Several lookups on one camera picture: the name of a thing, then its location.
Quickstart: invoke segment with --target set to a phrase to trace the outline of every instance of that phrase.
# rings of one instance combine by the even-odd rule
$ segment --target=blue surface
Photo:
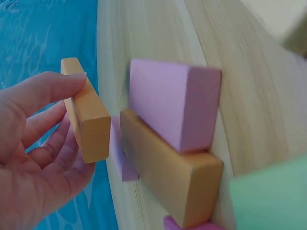
[[[62,58],[76,57],[97,90],[96,18],[97,0],[0,0],[0,89],[59,72]],[[75,199],[36,229],[117,230],[105,161]]]

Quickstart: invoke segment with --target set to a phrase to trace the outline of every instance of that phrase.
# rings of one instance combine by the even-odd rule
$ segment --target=finger
[[[22,143],[27,149],[47,133],[52,127],[58,124],[66,113],[63,101],[56,103],[46,111],[38,113],[27,119]]]
[[[28,153],[32,160],[42,169],[51,164],[58,156],[65,143],[69,127],[70,122],[66,113],[58,128],[50,135],[45,143]]]
[[[72,125],[70,126],[65,143],[59,155],[53,163],[47,165],[44,171],[50,173],[62,173],[71,168],[78,154],[78,144],[73,134]]]
[[[2,90],[1,96],[29,117],[49,103],[72,97],[83,88],[85,83],[85,73],[66,76],[44,72]]]
[[[46,200],[44,215],[54,212],[78,195],[91,181],[94,170],[95,163],[85,164],[78,155],[73,167],[64,173],[43,171],[41,177],[47,183],[45,194],[49,197]]]

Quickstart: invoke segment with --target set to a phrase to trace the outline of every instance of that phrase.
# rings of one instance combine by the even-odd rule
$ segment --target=block stack
[[[223,163],[208,152],[220,85],[217,69],[131,62],[130,109],[121,111],[120,124],[112,118],[111,153],[122,181],[140,176],[168,211],[165,229],[219,230],[206,222],[223,172]]]

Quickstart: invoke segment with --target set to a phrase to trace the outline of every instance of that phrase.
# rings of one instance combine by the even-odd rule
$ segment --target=fingernail
[[[87,75],[86,75],[86,72],[84,72],[84,73],[71,74],[70,76],[74,78],[85,78]]]

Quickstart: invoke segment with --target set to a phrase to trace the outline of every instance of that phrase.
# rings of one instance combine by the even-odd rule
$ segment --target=orange wooden block
[[[62,59],[61,74],[83,72],[78,59]],[[109,156],[111,118],[90,81],[87,79],[84,88],[64,102],[84,162],[106,159]]]
[[[120,113],[121,144],[156,198],[181,228],[208,221],[223,163],[204,151],[178,154],[133,111]]]

